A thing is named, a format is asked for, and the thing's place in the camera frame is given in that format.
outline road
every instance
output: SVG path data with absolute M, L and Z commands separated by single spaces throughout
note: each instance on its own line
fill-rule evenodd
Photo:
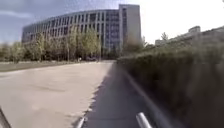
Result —
M 0 105 L 13 128 L 138 128 L 147 112 L 113 62 L 0 73 Z

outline building facade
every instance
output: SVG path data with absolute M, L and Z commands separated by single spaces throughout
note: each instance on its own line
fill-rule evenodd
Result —
M 140 7 L 119 5 L 118 9 L 74 12 L 25 26 L 22 43 L 34 42 L 39 33 L 54 39 L 66 38 L 73 26 L 80 33 L 94 29 L 101 47 L 109 51 L 114 47 L 122 50 L 124 42 L 141 42 Z
M 181 41 L 181 40 L 184 40 L 184 39 L 187 39 L 187 38 L 193 38 L 194 36 L 197 36 L 200 33 L 201 33 L 201 27 L 200 26 L 195 26 L 195 27 L 190 28 L 187 33 L 179 35 L 179 36 L 174 37 L 174 38 L 171 38 L 167 41 L 155 40 L 155 45 L 158 46 L 158 45 L 163 45 L 163 44 L 170 43 L 170 42 Z

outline grass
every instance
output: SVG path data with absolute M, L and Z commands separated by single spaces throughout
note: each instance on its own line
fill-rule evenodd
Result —
M 51 67 L 60 66 L 66 64 L 74 64 L 75 62 L 21 62 L 18 64 L 14 63 L 0 63 L 0 72 L 9 72 L 16 70 L 41 68 L 41 67 Z

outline curb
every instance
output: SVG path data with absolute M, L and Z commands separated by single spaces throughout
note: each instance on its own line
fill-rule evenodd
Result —
M 139 84 L 123 69 L 120 69 L 125 77 L 128 79 L 133 88 L 143 98 L 147 107 L 150 110 L 150 115 L 157 127 L 159 128 L 185 128 L 180 122 L 168 116 L 168 112 L 162 110 L 156 105 L 153 100 L 140 88 Z

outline hedge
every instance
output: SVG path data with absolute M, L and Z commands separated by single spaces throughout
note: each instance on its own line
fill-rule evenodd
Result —
M 221 128 L 224 127 L 223 44 L 163 46 L 119 58 L 117 63 L 187 127 Z

